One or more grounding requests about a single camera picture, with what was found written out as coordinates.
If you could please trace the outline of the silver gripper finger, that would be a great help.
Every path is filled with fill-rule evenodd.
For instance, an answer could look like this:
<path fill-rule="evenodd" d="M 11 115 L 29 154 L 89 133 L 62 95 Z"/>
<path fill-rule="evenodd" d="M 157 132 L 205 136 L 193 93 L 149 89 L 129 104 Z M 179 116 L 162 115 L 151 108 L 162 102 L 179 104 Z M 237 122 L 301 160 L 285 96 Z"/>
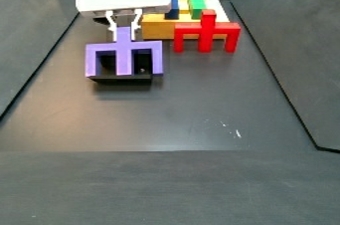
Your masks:
<path fill-rule="evenodd" d="M 133 41 L 139 41 L 142 39 L 141 18 L 142 18 L 142 9 L 135 9 L 134 19 L 131 21 L 131 40 Z"/>
<path fill-rule="evenodd" d="M 113 39 L 113 42 L 115 42 L 117 41 L 117 23 L 115 23 L 113 11 L 106 11 L 105 17 L 109 22 L 107 30 L 111 32 L 111 39 Z"/>

